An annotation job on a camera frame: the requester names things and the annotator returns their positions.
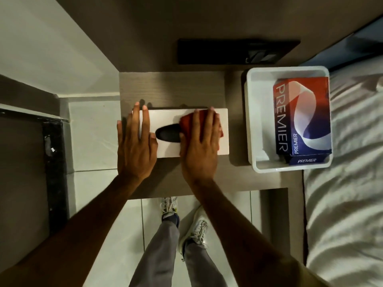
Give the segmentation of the person's left hand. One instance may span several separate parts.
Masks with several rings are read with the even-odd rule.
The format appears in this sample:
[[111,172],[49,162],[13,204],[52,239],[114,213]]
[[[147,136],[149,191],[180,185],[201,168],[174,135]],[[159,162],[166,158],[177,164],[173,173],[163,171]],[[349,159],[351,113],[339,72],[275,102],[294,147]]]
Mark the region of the person's left hand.
[[150,118],[147,106],[140,110],[139,138],[132,138],[132,111],[128,114],[125,125],[125,149],[117,149],[117,171],[129,184],[138,186],[149,177],[157,157],[150,157],[149,135]]

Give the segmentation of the person's right hand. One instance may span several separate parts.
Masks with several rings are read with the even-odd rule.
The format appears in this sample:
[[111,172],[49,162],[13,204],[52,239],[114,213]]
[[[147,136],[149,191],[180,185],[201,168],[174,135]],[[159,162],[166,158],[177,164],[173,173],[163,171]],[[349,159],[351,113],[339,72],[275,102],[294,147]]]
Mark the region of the person's right hand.
[[191,188],[214,181],[218,164],[219,140],[222,132],[218,113],[215,115],[215,123],[216,138],[214,142],[204,143],[204,134],[202,141],[200,140],[199,112],[198,110],[194,111],[192,136],[189,145],[190,158],[181,158],[182,173]]

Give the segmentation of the red cloth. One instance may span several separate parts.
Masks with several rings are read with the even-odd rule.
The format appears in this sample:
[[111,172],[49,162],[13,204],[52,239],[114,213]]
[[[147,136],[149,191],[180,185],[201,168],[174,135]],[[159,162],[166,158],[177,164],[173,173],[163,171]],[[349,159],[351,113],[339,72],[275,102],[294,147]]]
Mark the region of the red cloth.
[[[208,115],[209,110],[199,110],[199,122],[200,122],[200,140],[203,139],[204,134],[204,125],[205,120]],[[194,112],[191,112],[187,115],[184,115],[179,120],[179,125],[181,128],[181,132],[184,134],[187,142],[190,142],[191,136],[192,136],[192,126],[193,126],[193,115]]]

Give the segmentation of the white tissue box cover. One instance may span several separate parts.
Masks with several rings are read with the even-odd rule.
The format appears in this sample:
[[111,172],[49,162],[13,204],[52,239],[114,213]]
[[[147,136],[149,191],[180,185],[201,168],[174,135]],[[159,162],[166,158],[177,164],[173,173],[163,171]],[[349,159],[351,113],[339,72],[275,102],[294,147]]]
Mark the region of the white tissue box cover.
[[[182,116],[192,114],[194,109],[154,109],[149,110],[150,132],[155,133],[158,149],[157,158],[179,157],[180,143],[162,140],[164,134],[158,135],[157,130],[161,127],[177,124]],[[215,112],[220,115],[220,123],[223,131],[223,137],[219,140],[218,155],[229,154],[229,128],[228,128],[228,110],[215,108]]]

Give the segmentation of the person's left forearm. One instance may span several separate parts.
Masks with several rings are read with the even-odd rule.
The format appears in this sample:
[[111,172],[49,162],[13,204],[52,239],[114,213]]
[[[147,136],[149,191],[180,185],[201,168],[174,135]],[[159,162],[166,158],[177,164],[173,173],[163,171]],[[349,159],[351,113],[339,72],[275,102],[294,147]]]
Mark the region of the person's left forearm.
[[143,178],[118,175],[65,226],[0,273],[0,287],[82,287],[113,223]]

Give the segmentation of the person's right forearm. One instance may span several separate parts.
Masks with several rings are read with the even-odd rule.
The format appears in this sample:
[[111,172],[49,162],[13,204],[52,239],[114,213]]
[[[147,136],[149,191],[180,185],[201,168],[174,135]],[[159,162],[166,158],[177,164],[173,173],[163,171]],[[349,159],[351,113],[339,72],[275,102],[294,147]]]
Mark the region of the person's right forearm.
[[195,179],[190,188],[220,239],[238,287],[329,287],[293,257],[276,250],[213,179]]

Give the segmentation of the white plastic bin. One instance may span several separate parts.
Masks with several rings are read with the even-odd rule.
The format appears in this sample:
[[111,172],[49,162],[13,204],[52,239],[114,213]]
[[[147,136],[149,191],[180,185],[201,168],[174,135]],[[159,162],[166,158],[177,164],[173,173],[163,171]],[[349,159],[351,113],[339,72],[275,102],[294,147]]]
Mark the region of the white plastic bin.
[[297,166],[289,166],[283,156],[276,154],[273,85],[279,79],[305,77],[329,78],[329,71],[323,66],[252,68],[248,71],[244,87],[247,147],[248,160],[255,172],[275,173],[331,165],[333,153],[329,154],[325,163]]

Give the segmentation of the white left shoe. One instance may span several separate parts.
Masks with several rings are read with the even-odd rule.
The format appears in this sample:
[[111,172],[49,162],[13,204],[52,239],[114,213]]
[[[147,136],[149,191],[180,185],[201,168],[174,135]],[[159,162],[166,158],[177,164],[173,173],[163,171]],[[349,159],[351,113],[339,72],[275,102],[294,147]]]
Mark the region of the white left shoe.
[[161,220],[169,220],[174,218],[175,223],[179,221],[177,196],[160,198]]

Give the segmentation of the white shoe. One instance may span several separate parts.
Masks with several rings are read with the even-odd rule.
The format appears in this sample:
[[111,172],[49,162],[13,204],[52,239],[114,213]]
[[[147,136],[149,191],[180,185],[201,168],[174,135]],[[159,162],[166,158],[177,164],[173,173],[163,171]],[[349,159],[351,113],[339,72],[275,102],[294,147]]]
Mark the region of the white shoe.
[[208,231],[209,225],[210,220],[208,219],[203,206],[200,205],[194,214],[193,222],[191,223],[189,229],[179,240],[178,250],[182,256],[183,262],[185,261],[185,250],[188,245],[194,243],[203,249],[206,249],[207,245],[205,235]]
[[161,220],[169,220],[174,218],[175,223],[179,221],[177,196],[160,198]]

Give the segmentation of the white right shoe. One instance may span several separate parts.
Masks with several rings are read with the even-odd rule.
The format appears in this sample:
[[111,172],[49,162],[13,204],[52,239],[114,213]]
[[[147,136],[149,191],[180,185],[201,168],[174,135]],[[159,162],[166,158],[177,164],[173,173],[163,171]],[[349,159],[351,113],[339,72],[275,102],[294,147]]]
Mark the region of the white right shoe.
[[183,262],[185,261],[185,250],[188,245],[194,243],[203,249],[206,249],[207,245],[205,235],[208,231],[209,225],[210,220],[208,219],[203,206],[200,205],[194,214],[193,222],[191,223],[189,229],[179,240],[178,250],[182,256]]

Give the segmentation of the red and blue tissue box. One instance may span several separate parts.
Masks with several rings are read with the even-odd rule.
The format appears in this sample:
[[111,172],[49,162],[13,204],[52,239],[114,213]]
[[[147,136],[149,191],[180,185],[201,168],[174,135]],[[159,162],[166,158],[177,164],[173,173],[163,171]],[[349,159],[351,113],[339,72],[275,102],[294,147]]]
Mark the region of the red and blue tissue box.
[[275,149],[281,156],[332,153],[329,78],[279,79],[273,85]]

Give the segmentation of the person's left leg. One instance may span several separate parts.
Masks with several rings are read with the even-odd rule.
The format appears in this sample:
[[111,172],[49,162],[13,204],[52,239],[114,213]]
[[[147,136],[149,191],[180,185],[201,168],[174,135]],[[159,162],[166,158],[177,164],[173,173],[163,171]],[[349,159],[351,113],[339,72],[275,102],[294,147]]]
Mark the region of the person's left leg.
[[148,244],[129,287],[171,287],[179,230],[174,222],[163,221]]

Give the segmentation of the person's leg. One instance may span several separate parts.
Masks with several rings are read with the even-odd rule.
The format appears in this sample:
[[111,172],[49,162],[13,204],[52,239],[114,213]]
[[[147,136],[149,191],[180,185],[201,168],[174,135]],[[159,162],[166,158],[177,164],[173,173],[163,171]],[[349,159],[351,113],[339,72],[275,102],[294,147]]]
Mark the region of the person's leg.
[[179,230],[174,222],[163,221],[148,244],[129,287],[171,287]]
[[182,251],[191,287],[227,287],[204,245],[189,238],[184,242]]

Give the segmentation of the wooden bedside table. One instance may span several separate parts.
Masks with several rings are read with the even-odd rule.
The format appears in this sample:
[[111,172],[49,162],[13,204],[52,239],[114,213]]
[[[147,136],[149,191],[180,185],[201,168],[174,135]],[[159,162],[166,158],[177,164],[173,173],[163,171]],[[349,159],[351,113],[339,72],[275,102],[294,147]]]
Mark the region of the wooden bedside table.
[[251,191],[260,200],[253,223],[282,253],[304,259],[301,171],[256,173],[247,156],[244,72],[125,72],[119,74],[121,114],[135,102],[153,109],[227,108],[229,155],[218,157],[216,183],[225,193]]

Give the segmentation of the person's right leg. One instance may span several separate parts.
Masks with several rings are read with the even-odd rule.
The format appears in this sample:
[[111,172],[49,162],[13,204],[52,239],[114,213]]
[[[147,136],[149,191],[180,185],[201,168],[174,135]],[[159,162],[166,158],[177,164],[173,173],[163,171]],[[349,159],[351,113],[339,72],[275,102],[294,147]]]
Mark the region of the person's right leg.
[[204,245],[189,238],[184,242],[182,251],[191,287],[227,287]]

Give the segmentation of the white bed sheet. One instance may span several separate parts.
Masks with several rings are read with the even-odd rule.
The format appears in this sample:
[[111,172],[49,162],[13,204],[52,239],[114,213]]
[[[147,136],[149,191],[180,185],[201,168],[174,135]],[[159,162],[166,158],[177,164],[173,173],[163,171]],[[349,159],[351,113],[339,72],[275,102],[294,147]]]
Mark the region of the white bed sheet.
[[331,74],[333,160],[304,171],[308,269],[383,287],[383,56]]

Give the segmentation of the blue headboard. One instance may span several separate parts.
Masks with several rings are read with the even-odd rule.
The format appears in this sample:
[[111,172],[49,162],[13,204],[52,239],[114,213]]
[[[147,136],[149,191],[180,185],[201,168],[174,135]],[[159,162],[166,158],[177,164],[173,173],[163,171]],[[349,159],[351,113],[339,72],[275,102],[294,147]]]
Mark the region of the blue headboard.
[[324,66],[330,72],[383,55],[383,14],[300,66]]

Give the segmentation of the black wall panel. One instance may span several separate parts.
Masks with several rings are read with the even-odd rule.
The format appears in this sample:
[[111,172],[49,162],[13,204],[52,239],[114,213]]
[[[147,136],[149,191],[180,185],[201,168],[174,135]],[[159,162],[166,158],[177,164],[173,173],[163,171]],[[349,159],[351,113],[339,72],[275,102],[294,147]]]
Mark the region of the black wall panel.
[[180,65],[269,65],[297,47],[299,39],[182,38],[177,41]]

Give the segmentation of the black door frame strip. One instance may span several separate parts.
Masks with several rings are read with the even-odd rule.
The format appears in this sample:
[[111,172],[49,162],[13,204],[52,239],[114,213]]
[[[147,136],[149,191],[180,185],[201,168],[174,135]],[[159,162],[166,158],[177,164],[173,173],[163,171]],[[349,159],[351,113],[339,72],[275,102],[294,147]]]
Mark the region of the black door frame strip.
[[42,120],[44,167],[49,217],[49,235],[60,231],[69,220],[67,164],[64,125],[57,120]]

